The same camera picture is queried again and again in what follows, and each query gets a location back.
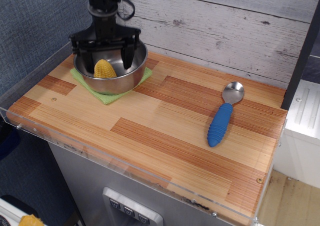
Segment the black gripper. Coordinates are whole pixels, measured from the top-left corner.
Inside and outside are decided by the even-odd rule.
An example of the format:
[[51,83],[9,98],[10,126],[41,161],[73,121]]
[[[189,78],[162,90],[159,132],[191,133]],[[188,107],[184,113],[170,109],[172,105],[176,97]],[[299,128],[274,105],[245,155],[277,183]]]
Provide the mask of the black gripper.
[[71,49],[78,55],[77,67],[84,75],[94,74],[93,53],[121,49],[123,66],[131,67],[135,49],[140,42],[141,31],[137,28],[125,27],[116,23],[118,13],[111,15],[92,15],[92,23],[85,30],[69,36]]

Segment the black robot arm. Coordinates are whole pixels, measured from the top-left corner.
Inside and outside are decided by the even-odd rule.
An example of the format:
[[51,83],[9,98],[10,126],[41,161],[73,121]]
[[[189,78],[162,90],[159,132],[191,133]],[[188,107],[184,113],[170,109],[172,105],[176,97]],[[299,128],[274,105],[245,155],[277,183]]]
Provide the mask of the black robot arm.
[[130,0],[89,0],[87,9],[92,17],[91,25],[69,36],[72,52],[83,59],[90,73],[94,72],[95,52],[119,50],[124,68],[129,69],[132,65],[135,50],[140,45],[141,30],[116,23],[120,2],[132,8],[130,15],[120,18],[130,20],[135,15],[135,6]]

